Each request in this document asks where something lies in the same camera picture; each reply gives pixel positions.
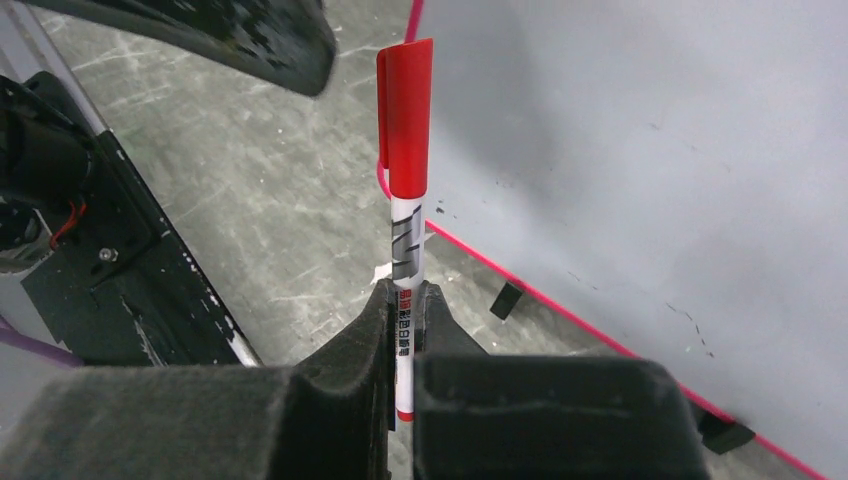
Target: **white panel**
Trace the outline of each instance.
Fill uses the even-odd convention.
[[[427,0],[428,217],[848,478],[846,22],[836,0]]]

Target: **red wire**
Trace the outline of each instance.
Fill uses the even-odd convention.
[[[62,225],[62,228],[60,228],[56,233],[53,234],[52,237],[50,237],[50,248],[52,250],[56,250],[57,248],[59,248],[59,239],[77,226],[80,217],[83,216],[86,209],[88,208],[88,205],[83,202],[82,206],[79,209],[79,212],[77,212],[77,206],[74,205],[74,202],[68,201],[68,203],[71,205],[71,216],[68,217],[68,221],[65,222],[64,225]]]

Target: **pen label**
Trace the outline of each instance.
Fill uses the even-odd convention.
[[[412,290],[404,289],[397,293],[398,321],[397,321],[397,352],[400,357],[409,356],[411,347],[409,341],[412,338],[412,325],[409,318],[412,316]]]
[[[421,263],[421,206],[412,215],[392,223],[392,279],[412,278]]]

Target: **marker pen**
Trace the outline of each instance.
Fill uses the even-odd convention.
[[[397,300],[395,408],[413,419],[412,358],[418,293],[424,281],[424,196],[430,142],[433,40],[384,48],[377,54],[380,161],[392,194],[392,281]]]

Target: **cable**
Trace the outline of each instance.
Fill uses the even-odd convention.
[[[68,217],[68,221],[65,222],[64,225],[62,225],[62,228],[60,228],[56,233],[53,234],[52,237],[50,237],[51,250],[56,250],[57,248],[59,248],[59,239],[77,226],[77,223],[79,223],[79,219],[82,218],[82,216],[85,214],[86,209],[88,209],[88,204],[85,203],[85,201],[82,201],[82,206],[80,207],[79,211],[77,211],[77,206],[76,204],[74,204],[74,202],[68,200],[68,204],[71,205],[71,215]]]
[[[81,358],[70,352],[10,329],[0,328],[0,344],[33,353],[62,367],[76,368],[84,365]]]

